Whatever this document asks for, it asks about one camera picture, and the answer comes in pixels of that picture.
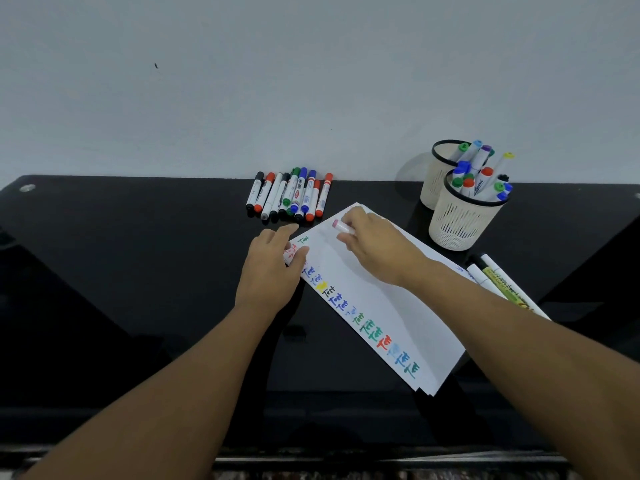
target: white paper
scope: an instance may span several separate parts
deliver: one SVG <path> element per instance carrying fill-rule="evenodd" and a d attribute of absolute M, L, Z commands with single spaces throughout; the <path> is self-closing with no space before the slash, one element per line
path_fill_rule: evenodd
<path fill-rule="evenodd" d="M 292 248 L 285 252 L 285 261 L 290 263 L 297 249 L 309 246 L 302 278 L 412 389 L 420 388 L 434 395 L 465 349 L 428 306 L 403 288 L 374 278 L 336 239 L 333 220 L 340 219 L 356 205 L 361 204 L 350 205 L 293 239 Z M 427 257 L 473 281 L 466 269 L 396 228 Z M 369 329 L 364 329 L 363 325 L 370 320 L 374 326 L 369 324 Z"/>

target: green marker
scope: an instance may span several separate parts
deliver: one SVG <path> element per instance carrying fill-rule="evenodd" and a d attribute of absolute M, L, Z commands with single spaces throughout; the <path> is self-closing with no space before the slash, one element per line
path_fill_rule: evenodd
<path fill-rule="evenodd" d="M 286 190 L 284 190 L 284 198 L 282 199 L 282 204 L 285 206 L 291 205 L 291 197 L 293 197 L 293 192 L 296 190 L 296 184 L 298 183 L 298 176 L 300 175 L 300 168 L 295 167 L 291 170 L 291 179 L 289 179 L 289 183 L 287 184 Z"/>

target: marker holder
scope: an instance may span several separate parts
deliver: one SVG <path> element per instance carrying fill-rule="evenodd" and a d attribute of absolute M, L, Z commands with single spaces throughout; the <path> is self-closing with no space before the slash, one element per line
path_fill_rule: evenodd
<path fill-rule="evenodd" d="M 443 139 L 431 147 L 433 158 L 429 163 L 427 176 L 424 177 L 422 192 L 420 192 L 420 201 L 429 209 L 433 210 L 436 207 L 444 176 L 448 171 L 458 166 L 458 162 L 448 160 L 448 158 L 453 155 L 460 143 L 468 142 L 461 139 Z"/>
<path fill-rule="evenodd" d="M 442 179 L 440 197 L 429 224 L 433 241 L 451 251 L 468 250 L 509 199 L 483 202 L 461 195 L 451 186 L 453 170 Z"/>

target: forearm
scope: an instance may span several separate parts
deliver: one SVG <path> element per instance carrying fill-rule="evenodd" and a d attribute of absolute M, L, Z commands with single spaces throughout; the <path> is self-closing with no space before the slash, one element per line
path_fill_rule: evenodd
<path fill-rule="evenodd" d="M 407 288 L 455 333 L 501 393 L 583 474 L 626 478 L 640 448 L 640 365 L 500 298 L 441 263 Z"/>
<path fill-rule="evenodd" d="M 235 308 L 199 343 L 59 444 L 25 478 L 203 478 L 273 317 Z"/>

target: marker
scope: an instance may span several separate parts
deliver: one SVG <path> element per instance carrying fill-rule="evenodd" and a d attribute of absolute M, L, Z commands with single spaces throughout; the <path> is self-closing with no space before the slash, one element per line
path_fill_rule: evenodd
<path fill-rule="evenodd" d="M 493 168 L 491 167 L 486 166 L 482 170 L 480 170 L 480 173 L 478 173 L 478 176 L 476 177 L 476 186 L 474 188 L 475 195 L 477 195 L 478 192 L 482 190 L 482 187 L 491 179 L 492 175 Z"/>
<path fill-rule="evenodd" d="M 258 192 L 260 192 L 260 187 L 262 186 L 263 178 L 264 178 L 263 172 L 259 171 L 258 173 L 255 174 L 255 180 L 253 181 L 253 186 L 251 187 L 251 193 L 249 193 L 249 199 L 246 201 L 247 210 L 253 210 L 255 201 L 258 199 Z"/>
<path fill-rule="evenodd" d="M 458 166 L 453 169 L 453 174 L 451 176 L 452 180 L 455 180 L 456 178 L 462 178 L 465 176 L 465 173 L 468 173 L 467 166 L 464 165 L 464 163 L 466 162 L 458 163 Z"/>
<path fill-rule="evenodd" d="M 291 170 L 291 179 L 287 184 L 287 188 L 284 190 L 284 195 L 282 196 L 282 206 L 284 206 L 284 210 L 286 211 L 287 207 L 291 205 L 291 197 L 293 197 L 293 192 L 296 190 L 296 184 L 298 183 L 298 176 L 300 175 L 300 168 L 295 167 Z"/>
<path fill-rule="evenodd" d="M 309 211 L 309 202 L 311 202 L 311 194 L 314 192 L 314 185 L 316 184 L 316 170 L 309 172 L 309 179 L 307 181 L 307 189 L 305 190 L 305 197 L 302 199 L 302 213 L 306 216 Z"/>
<path fill-rule="evenodd" d="M 460 160 L 462 153 L 466 152 L 468 149 L 469 149 L 468 143 L 460 143 L 458 147 L 455 149 L 455 151 L 453 152 L 453 155 L 449 157 L 449 160 L 457 162 L 458 160 Z"/>
<path fill-rule="evenodd" d="M 504 191 L 504 184 L 502 182 L 496 182 L 493 185 L 485 184 L 484 187 L 484 190 L 476 195 L 476 199 L 485 202 L 495 202 L 496 195 Z"/>
<path fill-rule="evenodd" d="M 494 285 L 491 280 L 489 279 L 489 277 L 484 274 L 482 271 L 480 271 L 480 268 L 478 266 L 476 266 L 475 264 L 471 264 L 469 265 L 469 267 L 467 268 L 467 271 L 469 272 L 469 274 L 471 276 L 473 276 L 473 279 L 476 280 L 476 282 L 482 286 L 482 288 L 491 291 L 492 293 L 495 293 L 496 295 L 507 299 L 507 297 L 505 295 L 503 295 L 500 290 L 498 290 L 498 287 L 496 285 Z"/>
<path fill-rule="evenodd" d="M 329 195 L 329 187 L 331 187 L 331 182 L 333 181 L 333 174 L 327 173 L 324 177 L 324 184 L 322 186 L 322 192 L 320 193 L 320 198 L 318 199 L 318 206 L 316 207 L 316 217 L 322 217 L 324 214 L 324 206 L 326 204 L 326 196 Z"/>
<path fill-rule="evenodd" d="M 459 161 L 469 162 L 471 158 L 476 156 L 476 153 L 482 148 L 482 141 L 476 139 L 472 144 L 469 145 L 469 149 L 460 157 Z"/>
<path fill-rule="evenodd" d="M 278 190 L 280 190 L 280 183 L 282 182 L 282 173 L 278 172 L 276 175 L 276 179 L 271 186 L 271 191 L 269 192 L 269 196 L 267 197 L 267 202 L 264 204 L 262 208 L 262 215 L 260 218 L 265 221 L 269 218 L 271 213 L 271 208 L 273 207 L 273 202 L 276 200 L 276 194 Z"/>
<path fill-rule="evenodd" d="M 270 171 L 267 175 L 267 178 L 264 179 L 264 183 L 262 184 L 262 188 L 260 189 L 260 193 L 258 194 L 258 201 L 253 206 L 253 209 L 257 214 L 261 213 L 264 203 L 267 201 L 267 195 L 269 194 L 269 190 L 274 178 L 275 175 L 272 171 Z"/>
<path fill-rule="evenodd" d="M 346 232 L 347 234 L 355 234 L 356 233 L 356 229 L 354 229 L 351 226 L 348 226 L 347 224 L 345 224 L 342 221 L 339 221 L 338 219 L 333 221 L 332 226 L 338 232 Z"/>
<path fill-rule="evenodd" d="M 285 173 L 282 176 L 282 181 L 280 182 L 280 188 L 278 188 L 278 191 L 276 192 L 276 198 L 273 200 L 273 206 L 271 208 L 271 211 L 269 213 L 269 216 L 273 216 L 273 215 L 278 215 L 278 212 L 282 206 L 282 198 L 284 197 L 284 190 L 285 188 L 287 188 L 287 182 L 290 179 L 290 175 L 288 173 Z"/>
<path fill-rule="evenodd" d="M 489 152 L 491 152 L 491 146 L 488 144 L 483 145 L 480 150 L 475 154 L 473 159 L 471 160 L 471 173 L 477 175 L 484 165 L 484 161 L 489 158 Z"/>
<path fill-rule="evenodd" d="M 305 196 L 305 178 L 307 177 L 307 167 L 300 169 L 300 175 L 298 176 L 298 183 L 296 184 L 296 190 L 293 192 L 293 198 L 291 199 L 291 213 L 287 210 L 287 214 L 292 216 L 298 211 L 300 202 Z"/>
<path fill-rule="evenodd" d="M 500 292 L 505 295 L 505 297 L 512 303 L 515 303 L 517 306 L 521 306 L 526 310 L 530 310 L 530 307 L 527 306 L 527 304 L 521 300 L 519 297 L 517 297 L 509 288 L 509 286 L 507 285 L 507 282 L 505 282 L 504 280 L 500 279 L 500 276 L 498 276 L 497 274 L 495 274 L 492 269 L 487 266 L 487 263 L 485 263 L 482 258 L 476 256 L 475 254 L 471 255 L 471 257 L 469 258 L 470 261 L 475 264 L 476 266 L 478 266 L 478 268 L 480 268 L 480 270 L 487 275 L 487 277 L 489 277 L 489 279 L 493 282 L 494 285 L 497 286 L 498 290 L 500 290 Z"/>
<path fill-rule="evenodd" d="M 462 178 L 454 178 L 451 181 L 451 186 L 453 190 L 455 190 L 456 192 L 460 192 L 460 190 L 462 190 L 463 183 L 464 183 L 464 180 L 462 180 Z"/>
<path fill-rule="evenodd" d="M 320 180 L 316 179 L 316 183 L 314 184 L 314 189 L 311 192 L 311 202 L 309 202 L 309 210 L 307 211 L 307 215 L 305 215 L 305 219 L 308 222 L 313 222 L 316 218 L 316 204 L 318 202 L 318 194 L 320 193 Z"/>
<path fill-rule="evenodd" d="M 544 313 L 539 306 L 537 306 L 536 302 L 533 301 L 531 298 L 529 298 L 527 296 L 526 293 L 524 293 L 524 291 L 522 290 L 522 288 L 520 288 L 515 281 L 513 281 L 509 275 L 507 273 L 505 273 L 502 268 L 500 266 L 498 266 L 495 261 L 493 259 L 491 259 L 487 254 L 483 254 L 482 256 L 480 256 L 480 258 L 487 264 L 487 266 L 489 266 L 489 268 L 491 268 L 492 272 L 494 272 L 495 274 L 497 274 L 498 276 L 500 276 L 503 281 L 507 282 L 510 290 L 512 291 L 512 293 L 514 293 L 518 298 L 520 298 L 521 300 L 523 300 L 530 308 L 531 311 L 533 311 L 533 313 L 536 313 L 538 315 L 540 315 L 541 317 L 544 317 L 548 320 L 551 320 L 551 318 L 549 318 L 547 316 L 546 313 Z"/>
<path fill-rule="evenodd" d="M 473 178 L 465 178 L 462 182 L 462 188 L 460 189 L 460 194 L 465 197 L 473 197 L 474 196 L 474 179 Z"/>

